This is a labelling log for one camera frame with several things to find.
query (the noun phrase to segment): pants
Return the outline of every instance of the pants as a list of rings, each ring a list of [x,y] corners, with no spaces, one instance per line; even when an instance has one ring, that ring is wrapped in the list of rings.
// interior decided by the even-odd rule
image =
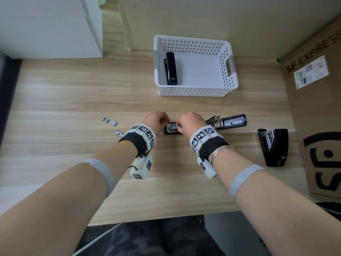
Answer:
[[[122,223],[105,256],[225,255],[205,229],[203,216]]]

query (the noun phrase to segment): hand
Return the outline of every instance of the hand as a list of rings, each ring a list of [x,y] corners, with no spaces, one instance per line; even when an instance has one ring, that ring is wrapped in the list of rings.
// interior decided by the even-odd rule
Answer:
[[[142,124],[151,127],[154,133],[158,135],[168,125],[169,121],[169,116],[164,111],[156,111],[146,115]]]
[[[201,127],[207,125],[206,121],[198,113],[187,112],[176,120],[178,131],[186,137],[191,136]]]

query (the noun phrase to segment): open stapler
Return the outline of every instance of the open stapler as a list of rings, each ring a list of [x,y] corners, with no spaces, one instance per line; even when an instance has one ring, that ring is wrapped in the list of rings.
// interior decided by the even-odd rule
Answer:
[[[231,129],[245,127],[247,124],[245,114],[221,118],[220,116],[213,116],[206,120],[208,125],[214,126],[217,130],[219,129]],[[163,133],[165,135],[180,134],[177,129],[176,122],[169,122],[164,128]]]
[[[289,137],[288,130],[284,128],[275,130],[258,129],[262,151],[268,167],[281,167],[288,156]]]

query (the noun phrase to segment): silver bracelet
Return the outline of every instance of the silver bracelet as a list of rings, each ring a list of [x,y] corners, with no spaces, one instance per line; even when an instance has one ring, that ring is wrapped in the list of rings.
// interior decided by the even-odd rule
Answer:
[[[212,166],[213,166],[213,160],[214,160],[215,156],[217,155],[217,153],[219,153],[221,150],[223,150],[224,148],[227,148],[227,147],[233,149],[233,147],[230,145],[223,145],[223,146],[219,146],[217,149],[215,149],[213,151],[213,153],[212,153],[213,155],[212,155],[211,162],[210,162]]]

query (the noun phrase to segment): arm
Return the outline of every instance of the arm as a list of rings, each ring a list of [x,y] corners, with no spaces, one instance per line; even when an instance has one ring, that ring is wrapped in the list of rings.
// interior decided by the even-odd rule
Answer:
[[[167,121],[165,112],[154,112],[143,123],[158,134]],[[136,156],[134,144],[122,141],[92,158],[118,181]],[[88,163],[71,167],[0,216],[0,255],[71,255],[107,192],[104,177]]]
[[[187,113],[177,120],[188,138],[206,122]],[[227,189],[253,162],[231,148],[221,150],[213,167]],[[341,223],[309,199],[265,171],[253,173],[236,202],[274,255],[339,255]]]

